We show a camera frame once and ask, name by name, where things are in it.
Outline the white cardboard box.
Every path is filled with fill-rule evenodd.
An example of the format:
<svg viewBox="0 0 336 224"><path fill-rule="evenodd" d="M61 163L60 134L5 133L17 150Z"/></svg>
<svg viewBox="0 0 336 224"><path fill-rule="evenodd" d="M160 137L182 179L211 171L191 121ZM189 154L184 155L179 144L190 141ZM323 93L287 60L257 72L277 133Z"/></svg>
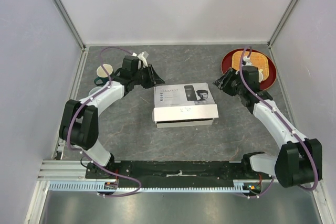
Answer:
<svg viewBox="0 0 336 224"><path fill-rule="evenodd" d="M207 83L154 88L153 122L158 128L211 125L218 107Z"/></svg>

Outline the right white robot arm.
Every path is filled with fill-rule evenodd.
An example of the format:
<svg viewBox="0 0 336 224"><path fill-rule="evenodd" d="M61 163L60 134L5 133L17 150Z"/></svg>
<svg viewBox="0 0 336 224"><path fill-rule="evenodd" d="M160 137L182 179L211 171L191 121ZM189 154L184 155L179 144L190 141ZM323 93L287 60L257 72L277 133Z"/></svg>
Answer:
<svg viewBox="0 0 336 224"><path fill-rule="evenodd" d="M254 152L243 156L241 174L248 179L259 172L275 177L284 188L299 186L315 190L322 179L322 144L297 130L281 113L272 96L261 88L254 66L229 68L214 86L234 97L257 118L279 147L277 156Z"/></svg>

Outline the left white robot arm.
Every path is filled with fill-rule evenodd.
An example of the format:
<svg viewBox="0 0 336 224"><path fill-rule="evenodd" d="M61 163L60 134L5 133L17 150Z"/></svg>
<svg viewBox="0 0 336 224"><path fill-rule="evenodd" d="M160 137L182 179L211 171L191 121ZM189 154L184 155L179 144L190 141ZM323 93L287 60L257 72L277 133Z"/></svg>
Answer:
<svg viewBox="0 0 336 224"><path fill-rule="evenodd" d="M103 178L114 175L115 165L114 156L98 140L100 114L137 85L149 89L165 83L151 64L136 56L125 56L122 67L107 78L107 83L92 95L66 102L59 128L59 137L69 148L83 151L95 162Z"/></svg>

